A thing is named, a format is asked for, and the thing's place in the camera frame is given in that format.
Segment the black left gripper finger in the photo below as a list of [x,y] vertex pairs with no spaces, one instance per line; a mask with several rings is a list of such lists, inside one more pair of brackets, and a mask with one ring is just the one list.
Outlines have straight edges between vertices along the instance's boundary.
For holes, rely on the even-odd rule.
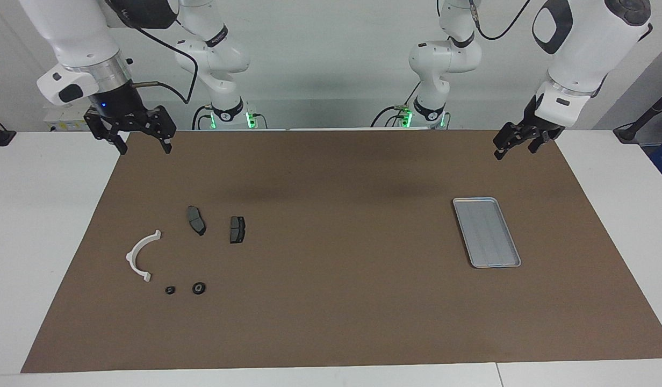
[[496,146],[495,158],[501,161],[509,150],[527,142],[529,139],[529,125],[506,123],[493,139],[493,144]]
[[549,142],[550,140],[551,140],[551,136],[548,131],[536,131],[534,138],[531,140],[530,144],[528,145],[528,150],[530,151],[531,154],[536,154],[539,148],[542,147],[543,144]]

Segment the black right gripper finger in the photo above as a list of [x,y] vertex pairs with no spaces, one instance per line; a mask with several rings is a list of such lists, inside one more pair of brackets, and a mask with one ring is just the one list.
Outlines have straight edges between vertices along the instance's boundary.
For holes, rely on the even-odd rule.
[[171,153],[173,147],[171,140],[176,134],[176,125],[164,106],[145,110],[140,115],[140,130],[159,140],[166,154]]
[[96,109],[88,109],[84,113],[84,120],[93,137],[105,140],[113,145],[119,154],[125,155],[128,147],[119,132],[120,123],[112,118],[103,117]]

